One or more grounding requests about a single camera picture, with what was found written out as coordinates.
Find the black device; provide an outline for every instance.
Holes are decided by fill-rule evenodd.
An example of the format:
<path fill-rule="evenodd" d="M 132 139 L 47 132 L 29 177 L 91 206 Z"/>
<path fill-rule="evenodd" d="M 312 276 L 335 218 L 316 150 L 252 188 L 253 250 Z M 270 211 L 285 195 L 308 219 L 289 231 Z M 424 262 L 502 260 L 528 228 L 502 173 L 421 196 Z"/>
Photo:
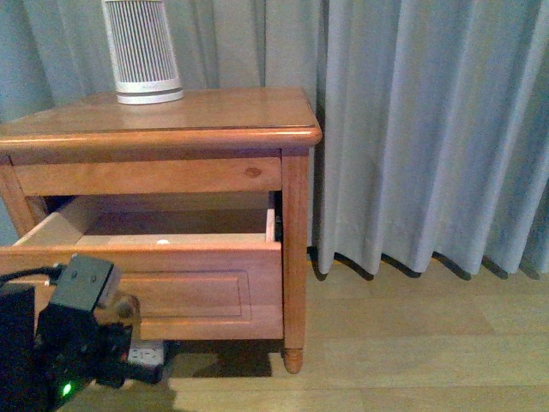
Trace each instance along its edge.
<path fill-rule="evenodd" d="M 46 273 L 57 285 L 34 335 L 34 287 L 6 283 Z M 74 255 L 67 266 L 0 276 L 0 410 L 50 412 L 92 380 L 119 388 L 125 379 L 156 384 L 161 368 L 127 362 L 131 326 L 98 324 L 121 273 L 111 262 Z"/>

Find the nightstand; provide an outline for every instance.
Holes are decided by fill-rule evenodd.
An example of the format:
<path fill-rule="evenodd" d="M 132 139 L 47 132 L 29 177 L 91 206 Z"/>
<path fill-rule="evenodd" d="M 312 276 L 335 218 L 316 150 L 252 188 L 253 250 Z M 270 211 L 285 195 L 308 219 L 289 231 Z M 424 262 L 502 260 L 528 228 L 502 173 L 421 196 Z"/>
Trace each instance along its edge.
<path fill-rule="evenodd" d="M 300 88 L 150 106 L 96 94 L 2 124 L 0 194 L 21 239 L 0 249 L 0 272 L 111 260 L 140 302 L 142 339 L 283 339 L 297 373 L 320 138 Z M 37 310 L 50 294 L 37 288 Z"/>

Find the white air purifier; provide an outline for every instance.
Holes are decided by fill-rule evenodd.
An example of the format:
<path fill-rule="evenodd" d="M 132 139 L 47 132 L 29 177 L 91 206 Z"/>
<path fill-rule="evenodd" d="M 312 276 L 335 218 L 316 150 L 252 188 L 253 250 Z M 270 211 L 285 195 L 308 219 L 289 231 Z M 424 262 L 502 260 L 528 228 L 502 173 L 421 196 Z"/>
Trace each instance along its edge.
<path fill-rule="evenodd" d="M 163 0 L 101 0 L 118 101 L 146 105 L 183 97 Z"/>

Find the black cable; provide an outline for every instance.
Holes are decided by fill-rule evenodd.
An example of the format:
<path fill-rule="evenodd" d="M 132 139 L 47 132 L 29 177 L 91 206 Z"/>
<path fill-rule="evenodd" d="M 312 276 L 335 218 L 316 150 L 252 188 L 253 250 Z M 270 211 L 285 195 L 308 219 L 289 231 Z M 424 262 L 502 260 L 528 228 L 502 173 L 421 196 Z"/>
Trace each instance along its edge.
<path fill-rule="evenodd" d="M 6 282 L 13 281 L 14 279 L 18 279 L 23 276 L 30 276 L 30 275 L 48 275 L 51 280 L 56 281 L 61 275 L 61 272 L 63 272 L 65 268 L 66 266 L 64 264 L 58 264 L 56 266 L 42 266 L 40 268 L 19 270 L 17 272 L 1 275 L 0 287 L 3 286 L 3 284 Z"/>

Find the power strip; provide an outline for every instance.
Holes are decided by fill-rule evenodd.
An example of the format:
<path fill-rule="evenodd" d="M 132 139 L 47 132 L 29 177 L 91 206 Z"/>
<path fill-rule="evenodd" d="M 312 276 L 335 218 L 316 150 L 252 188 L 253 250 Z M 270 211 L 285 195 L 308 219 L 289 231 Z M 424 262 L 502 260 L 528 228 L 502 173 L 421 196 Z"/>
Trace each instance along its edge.
<path fill-rule="evenodd" d="M 164 365 L 164 341 L 132 342 L 128 353 L 128 362 L 146 367 Z"/>

